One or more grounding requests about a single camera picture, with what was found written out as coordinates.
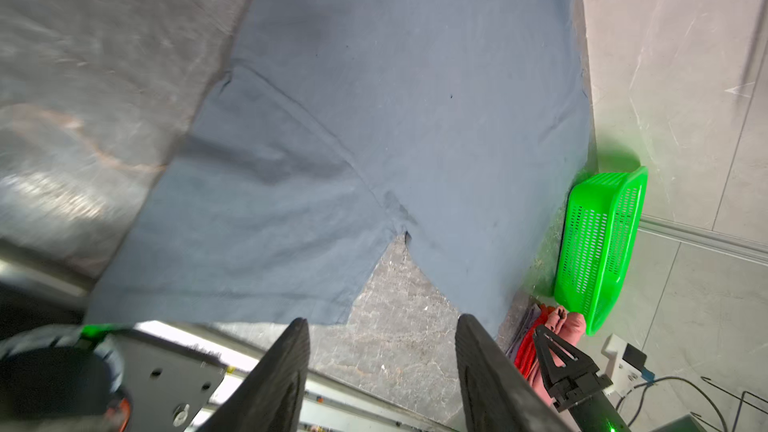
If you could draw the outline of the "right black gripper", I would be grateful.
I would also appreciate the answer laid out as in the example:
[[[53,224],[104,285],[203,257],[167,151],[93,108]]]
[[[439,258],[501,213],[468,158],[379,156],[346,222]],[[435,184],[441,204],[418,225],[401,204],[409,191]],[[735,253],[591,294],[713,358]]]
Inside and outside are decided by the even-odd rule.
[[[606,376],[598,376],[594,360],[544,325],[533,333],[542,381],[548,393],[565,393],[561,411],[568,411],[580,431],[630,431],[609,401]]]

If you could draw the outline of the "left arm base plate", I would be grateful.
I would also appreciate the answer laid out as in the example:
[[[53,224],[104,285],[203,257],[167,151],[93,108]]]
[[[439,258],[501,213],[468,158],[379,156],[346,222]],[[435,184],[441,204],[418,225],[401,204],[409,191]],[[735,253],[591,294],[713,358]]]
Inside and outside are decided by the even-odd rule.
[[[186,430],[225,377],[226,366],[212,354],[136,330],[110,337],[124,361],[129,431]]]

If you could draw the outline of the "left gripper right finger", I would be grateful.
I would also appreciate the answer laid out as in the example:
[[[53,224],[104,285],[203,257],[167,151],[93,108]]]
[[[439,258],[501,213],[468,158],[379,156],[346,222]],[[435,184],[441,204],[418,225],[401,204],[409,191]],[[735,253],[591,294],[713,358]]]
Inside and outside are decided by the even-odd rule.
[[[458,318],[457,370],[469,431],[567,431],[471,314]]]

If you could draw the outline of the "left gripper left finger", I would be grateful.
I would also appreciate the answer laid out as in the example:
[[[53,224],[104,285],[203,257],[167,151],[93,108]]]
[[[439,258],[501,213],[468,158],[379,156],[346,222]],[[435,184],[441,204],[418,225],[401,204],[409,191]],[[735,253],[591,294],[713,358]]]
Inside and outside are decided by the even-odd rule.
[[[296,431],[310,359],[307,320],[293,320],[201,431]]]

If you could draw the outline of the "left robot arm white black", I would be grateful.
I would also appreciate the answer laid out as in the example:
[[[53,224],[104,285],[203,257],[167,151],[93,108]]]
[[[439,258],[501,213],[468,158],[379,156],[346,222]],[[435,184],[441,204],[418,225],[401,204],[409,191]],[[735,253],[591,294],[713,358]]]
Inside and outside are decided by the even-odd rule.
[[[126,392],[118,354],[76,332],[71,345],[41,328],[3,342],[1,423],[5,429],[64,427],[118,431],[131,424],[141,395]],[[471,431],[564,431],[565,423],[533,392],[470,314],[457,322],[457,367]],[[204,431],[296,431],[306,396],[310,332],[292,321],[244,383],[202,425]]]

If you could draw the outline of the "grey blue t shirt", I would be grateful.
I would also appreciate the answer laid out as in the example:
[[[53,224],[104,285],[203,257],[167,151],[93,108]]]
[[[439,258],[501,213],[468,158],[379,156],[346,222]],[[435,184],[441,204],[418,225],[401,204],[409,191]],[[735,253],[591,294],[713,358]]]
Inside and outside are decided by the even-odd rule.
[[[588,156],[574,0],[252,0],[90,324],[345,323],[399,236],[490,332]]]

